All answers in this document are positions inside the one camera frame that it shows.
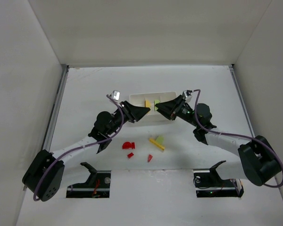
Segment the yellow-green lego piece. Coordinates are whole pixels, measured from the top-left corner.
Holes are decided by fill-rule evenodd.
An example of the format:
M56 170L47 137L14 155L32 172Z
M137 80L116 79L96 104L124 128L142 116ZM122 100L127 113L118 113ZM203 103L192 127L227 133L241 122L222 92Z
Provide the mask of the yellow-green lego piece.
M155 99L155 100L154 100L154 111L157 111L157 110L158 110L156 104L159 104L159 103L160 103L160 100L158 100L158 99Z

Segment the red arch lego piece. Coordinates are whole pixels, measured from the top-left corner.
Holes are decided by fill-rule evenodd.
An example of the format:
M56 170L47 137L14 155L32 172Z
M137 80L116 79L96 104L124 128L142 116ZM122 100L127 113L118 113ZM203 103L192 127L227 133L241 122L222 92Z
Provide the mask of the red arch lego piece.
M135 142L124 142L122 145L123 150L135 149Z

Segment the long yellow lego brick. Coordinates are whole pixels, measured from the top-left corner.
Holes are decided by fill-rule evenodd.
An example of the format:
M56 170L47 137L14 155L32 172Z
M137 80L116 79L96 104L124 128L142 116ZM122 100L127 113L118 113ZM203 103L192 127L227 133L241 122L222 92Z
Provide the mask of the long yellow lego brick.
M165 147L160 144L159 142L157 142L156 140L152 139L152 138L149 138L149 141L155 145L157 148L159 148L161 151L164 151L165 150Z

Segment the light green lego brick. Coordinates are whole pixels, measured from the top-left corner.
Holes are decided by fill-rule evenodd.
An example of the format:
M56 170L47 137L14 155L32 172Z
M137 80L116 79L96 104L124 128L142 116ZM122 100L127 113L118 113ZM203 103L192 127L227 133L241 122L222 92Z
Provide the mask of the light green lego brick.
M156 143L158 143L159 145L163 145L164 137L163 137L163 136L158 136L155 141L156 141Z

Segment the small red lego brick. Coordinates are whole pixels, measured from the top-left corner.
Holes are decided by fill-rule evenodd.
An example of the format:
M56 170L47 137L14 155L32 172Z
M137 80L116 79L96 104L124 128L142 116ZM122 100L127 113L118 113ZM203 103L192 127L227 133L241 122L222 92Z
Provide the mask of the small red lego brick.
M130 158L133 157L133 156L134 156L133 153L129 153L129 154L127 155L128 159L130 159Z

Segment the red sloped lego piece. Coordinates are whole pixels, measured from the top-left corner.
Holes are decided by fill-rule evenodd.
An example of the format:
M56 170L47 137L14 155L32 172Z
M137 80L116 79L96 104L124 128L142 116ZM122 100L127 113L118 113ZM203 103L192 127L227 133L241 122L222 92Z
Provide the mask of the red sloped lego piece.
M153 156L151 154L149 154L148 155L148 162L150 162L152 158L153 158Z

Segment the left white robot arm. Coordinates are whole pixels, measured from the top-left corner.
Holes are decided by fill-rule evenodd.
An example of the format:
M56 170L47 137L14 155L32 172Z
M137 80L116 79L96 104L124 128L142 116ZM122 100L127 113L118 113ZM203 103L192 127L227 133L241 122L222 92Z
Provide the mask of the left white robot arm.
M95 168L81 161L84 152L96 145L97 152L107 148L126 122L135 123L150 111L148 107L134 106L128 101L117 103L113 112L100 112L91 132L77 144L50 153L40 150L22 178L23 184L33 193L34 201L46 202L60 187L76 184L95 173Z

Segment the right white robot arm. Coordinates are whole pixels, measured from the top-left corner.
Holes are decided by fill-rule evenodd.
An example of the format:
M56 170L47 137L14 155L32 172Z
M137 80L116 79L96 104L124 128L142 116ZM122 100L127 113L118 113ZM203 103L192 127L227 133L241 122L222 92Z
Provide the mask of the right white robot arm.
M239 170L252 184L266 186L272 177L282 173L282 181L277 187L283 186L283 163L265 137L249 137L219 131L211 123L212 113L209 106L196 102L195 107L191 108L184 95L158 103L155 107L161 115L171 121L181 118L193 125L193 134L199 142L237 155L240 158Z

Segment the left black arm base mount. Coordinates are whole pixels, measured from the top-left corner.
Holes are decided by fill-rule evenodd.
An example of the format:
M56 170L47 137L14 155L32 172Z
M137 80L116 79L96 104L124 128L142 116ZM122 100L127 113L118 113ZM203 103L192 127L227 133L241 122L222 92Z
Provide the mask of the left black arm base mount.
M111 171L98 171L87 162L80 163L89 176L83 183L76 183L67 187L66 198L109 198Z

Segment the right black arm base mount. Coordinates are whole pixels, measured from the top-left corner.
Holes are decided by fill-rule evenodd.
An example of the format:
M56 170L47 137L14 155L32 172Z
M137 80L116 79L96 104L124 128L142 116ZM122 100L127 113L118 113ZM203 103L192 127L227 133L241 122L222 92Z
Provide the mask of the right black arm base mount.
M237 197L241 198L244 188L239 179L223 180L216 169L226 161L220 161L209 169L193 171L193 184L197 198Z

